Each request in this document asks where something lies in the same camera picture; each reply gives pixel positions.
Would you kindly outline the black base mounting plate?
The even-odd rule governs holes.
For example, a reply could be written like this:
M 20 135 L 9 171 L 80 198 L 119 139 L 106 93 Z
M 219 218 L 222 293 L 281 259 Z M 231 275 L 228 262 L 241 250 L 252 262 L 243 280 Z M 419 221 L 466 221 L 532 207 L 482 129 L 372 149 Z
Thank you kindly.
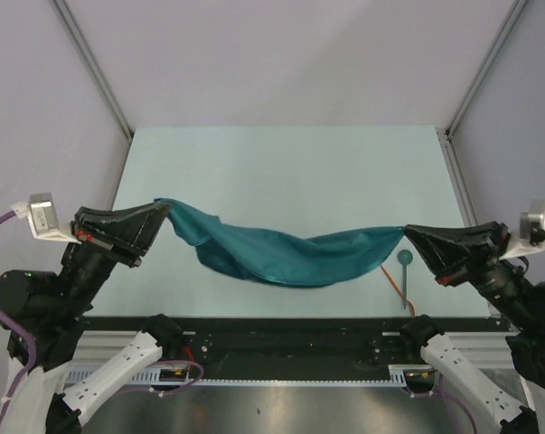
M 93 316 L 80 339 L 76 363 L 104 363 L 144 325 L 141 316 Z M 182 346 L 204 368 L 204 382 L 363 382 L 384 380 L 389 366 L 417 367 L 416 344 L 400 335 L 421 322 L 407 317 L 199 318 L 176 317 Z M 476 367 L 512 369 L 496 318 L 437 317 L 426 331 L 442 331 Z

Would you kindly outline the teal satin napkin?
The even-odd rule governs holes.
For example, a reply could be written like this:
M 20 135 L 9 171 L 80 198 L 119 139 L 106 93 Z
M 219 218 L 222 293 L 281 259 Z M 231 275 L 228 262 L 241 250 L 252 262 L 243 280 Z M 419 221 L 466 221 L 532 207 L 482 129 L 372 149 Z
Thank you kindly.
M 325 288 L 360 278 L 382 265 L 404 237 L 401 226 L 380 226 L 299 238 L 234 226 L 175 199 L 155 202 L 169 207 L 174 233 L 204 267 L 282 288 Z

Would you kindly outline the left aluminium frame post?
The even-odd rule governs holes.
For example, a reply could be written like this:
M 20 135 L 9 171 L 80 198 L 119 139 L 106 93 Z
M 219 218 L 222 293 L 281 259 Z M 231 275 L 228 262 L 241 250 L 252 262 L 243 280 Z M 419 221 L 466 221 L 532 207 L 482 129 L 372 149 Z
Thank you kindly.
M 115 92 L 113 91 L 104 71 L 92 51 L 90 44 L 80 27 L 80 23 L 72 12 L 70 5 L 64 0 L 51 0 L 53 12 L 61 22 L 64 32 L 67 34 L 72 46 L 78 54 L 81 63 L 90 76 L 97 92 L 103 100 L 111 117 L 116 122 L 122 135 L 128 144 L 133 141 L 135 132 L 129 126 L 127 117 L 120 107 Z

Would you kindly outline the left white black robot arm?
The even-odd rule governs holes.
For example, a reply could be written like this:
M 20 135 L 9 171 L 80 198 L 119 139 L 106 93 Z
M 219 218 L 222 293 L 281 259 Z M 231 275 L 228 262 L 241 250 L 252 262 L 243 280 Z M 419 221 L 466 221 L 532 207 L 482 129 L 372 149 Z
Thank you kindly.
M 64 230 L 41 205 L 0 217 L 0 224 L 27 217 L 34 237 L 67 244 L 58 273 L 14 269 L 0 277 L 0 326 L 10 332 L 0 433 L 79 433 L 138 371 L 181 354 L 182 329 L 165 315 L 151 316 L 88 379 L 62 388 L 93 299 L 116 265 L 140 265 L 168 213 L 161 202 L 114 212 L 82 207 Z

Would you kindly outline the orange plastic knife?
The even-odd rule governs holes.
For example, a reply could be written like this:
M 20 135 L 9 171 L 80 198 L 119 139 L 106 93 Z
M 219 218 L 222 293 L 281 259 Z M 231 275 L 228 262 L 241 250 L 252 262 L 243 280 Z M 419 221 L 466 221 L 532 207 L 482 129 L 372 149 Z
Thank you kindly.
M 389 281 L 392 288 L 395 290 L 397 295 L 400 297 L 403 309 L 407 309 L 409 311 L 409 316 L 410 317 L 415 317 L 416 316 L 416 308 L 414 307 L 413 303 L 406 298 L 406 296 L 403 294 L 403 292 L 399 288 L 398 284 L 396 283 L 394 278 L 390 275 L 390 273 L 386 270 L 386 268 L 384 266 L 380 265 L 380 269 L 381 269 L 381 272 L 383 273 L 383 275 L 385 276 L 385 278 Z

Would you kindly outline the teal plastic spoon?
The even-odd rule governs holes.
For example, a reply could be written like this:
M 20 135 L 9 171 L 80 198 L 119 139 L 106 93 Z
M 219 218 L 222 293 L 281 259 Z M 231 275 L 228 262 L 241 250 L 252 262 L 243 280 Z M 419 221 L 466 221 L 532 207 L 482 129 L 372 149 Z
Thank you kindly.
M 401 266 L 401 295 L 402 303 L 404 308 L 408 308 L 410 311 L 413 311 L 413 306 L 409 302 L 409 265 L 413 262 L 413 254 L 410 250 L 404 249 L 400 250 L 397 255 L 397 260 Z

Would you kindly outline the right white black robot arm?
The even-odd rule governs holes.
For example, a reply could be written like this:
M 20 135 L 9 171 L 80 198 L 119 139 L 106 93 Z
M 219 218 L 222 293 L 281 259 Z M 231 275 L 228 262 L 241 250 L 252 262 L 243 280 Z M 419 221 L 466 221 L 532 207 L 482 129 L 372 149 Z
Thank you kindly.
M 545 251 L 545 212 L 520 228 L 408 225 L 405 236 L 438 284 L 471 284 L 500 314 L 505 332 L 444 332 L 421 315 L 400 330 L 399 350 L 453 385 L 491 433 L 545 433 L 545 281 L 525 277 L 528 256 Z

